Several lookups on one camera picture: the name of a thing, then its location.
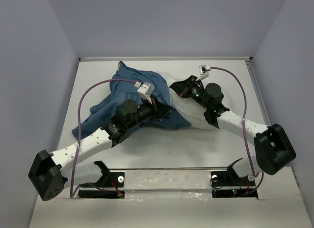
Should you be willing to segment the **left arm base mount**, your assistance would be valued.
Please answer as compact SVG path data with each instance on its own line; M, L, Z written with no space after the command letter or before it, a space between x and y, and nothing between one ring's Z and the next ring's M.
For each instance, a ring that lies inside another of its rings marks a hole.
M102 161L94 161L92 166L100 169L96 182L80 186L78 197L81 199L123 199L125 197L125 171L110 170Z

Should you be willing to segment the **white pillow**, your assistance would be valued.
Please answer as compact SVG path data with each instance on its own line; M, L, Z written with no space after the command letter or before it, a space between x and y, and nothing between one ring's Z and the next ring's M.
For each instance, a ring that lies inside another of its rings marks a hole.
M191 98L180 98L171 88L170 85L180 79L173 77L170 73L167 72L157 72L161 75L167 85L169 86L170 102L172 106L178 111L178 113L191 124L191 127L203 130L217 130L216 127L209 125L204 117L205 109L202 108L196 101ZM226 88L221 87L221 92L224 95L222 104L225 107L233 109L233 101L231 95Z

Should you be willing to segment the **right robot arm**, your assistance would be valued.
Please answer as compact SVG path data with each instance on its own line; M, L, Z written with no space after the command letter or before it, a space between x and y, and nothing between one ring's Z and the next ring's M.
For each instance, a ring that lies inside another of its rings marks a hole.
M255 154L231 163L226 172L229 184L259 173L274 175L296 158L296 152L279 124L258 124L241 117L222 103L224 95L216 83L203 86L196 76L176 81L169 87L172 105L194 128L225 130L252 144Z

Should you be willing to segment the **blue letter-print pillowcase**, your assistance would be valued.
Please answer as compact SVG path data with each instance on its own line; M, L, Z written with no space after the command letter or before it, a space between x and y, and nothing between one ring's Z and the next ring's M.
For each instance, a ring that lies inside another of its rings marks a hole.
M153 96L161 103L171 105L173 103L170 95L170 85L175 82L174 78L163 72L141 71L135 68L128 67L120 61L118 69L113 79L126 79L148 82L155 86ZM116 114L118 108L125 100L134 100L138 104L142 104L140 95L137 93L137 88L132 83L124 81L113 81L109 84L110 94L104 98L99 104L90 108L90 115L84 122L81 123L81 137L85 138L95 132L98 128L109 122ZM158 127L167 130L178 130L180 128L191 127L191 124L173 108L163 119L148 120L146 123L136 127L131 132L139 130L140 127ZM72 129L72 135L78 140L79 127Z

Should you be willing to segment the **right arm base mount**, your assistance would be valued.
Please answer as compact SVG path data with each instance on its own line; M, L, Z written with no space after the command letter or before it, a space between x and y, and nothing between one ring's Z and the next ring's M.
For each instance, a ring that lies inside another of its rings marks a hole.
M213 198L258 198L255 180L248 176L239 177L232 168L240 159L230 164L226 170L211 171L209 184Z

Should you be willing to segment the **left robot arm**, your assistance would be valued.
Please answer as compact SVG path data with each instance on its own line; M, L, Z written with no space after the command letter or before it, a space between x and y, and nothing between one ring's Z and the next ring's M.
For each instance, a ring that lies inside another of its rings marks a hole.
M110 170L102 161L87 166L78 164L122 143L136 127L148 120L159 121L171 110L171 106L157 99L144 100L142 104L126 100L108 123L79 143L53 152L40 151L34 158L28 178L43 201L55 198L71 185L95 183L104 186L110 177Z

